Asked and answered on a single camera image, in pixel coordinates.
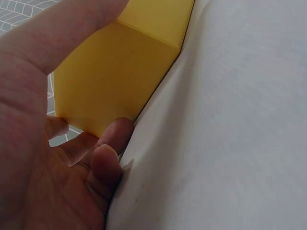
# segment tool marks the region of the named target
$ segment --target herringbone pattern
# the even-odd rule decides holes
[[[10,29],[24,23],[29,18],[37,15],[42,10],[56,3],[58,0],[0,0],[0,36]],[[54,115],[53,74],[48,76],[48,115]],[[56,146],[81,133],[70,127],[68,134],[50,141],[51,146]]]

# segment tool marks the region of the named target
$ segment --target gray fabric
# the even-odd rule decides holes
[[[26,22],[29,18],[37,15],[43,9],[56,3],[58,0],[0,0],[0,36],[10,29]],[[55,115],[53,98],[53,76],[48,76],[48,115]],[[67,135],[50,141],[51,146],[57,146],[78,135],[81,130],[70,127]]]
[[[196,0],[140,116],[108,230],[305,230],[305,0]]]

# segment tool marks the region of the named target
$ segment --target finger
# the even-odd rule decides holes
[[[0,39],[0,51],[53,71],[81,42],[115,20],[128,0],[62,0]]]
[[[107,144],[119,155],[128,144],[133,129],[133,123],[129,119],[123,117],[117,118],[109,125],[102,137],[98,140],[97,146]],[[90,168],[92,153],[92,151],[88,152],[80,163]]]
[[[91,168],[86,186],[106,215],[109,202],[122,177],[117,153],[109,145],[96,148],[92,153]]]
[[[73,166],[77,163],[98,141],[88,133],[81,133],[76,138],[54,147],[58,156],[68,166]]]
[[[69,126],[62,118],[47,115],[45,131],[49,140],[56,136],[66,134],[68,130]]]

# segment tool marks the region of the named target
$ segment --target white fabric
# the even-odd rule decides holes
[[[108,230],[305,230],[307,1],[196,0]]]

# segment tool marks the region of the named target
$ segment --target yellow paper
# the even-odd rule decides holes
[[[193,3],[130,0],[56,69],[57,116],[96,136],[117,117],[135,120],[180,53]]]

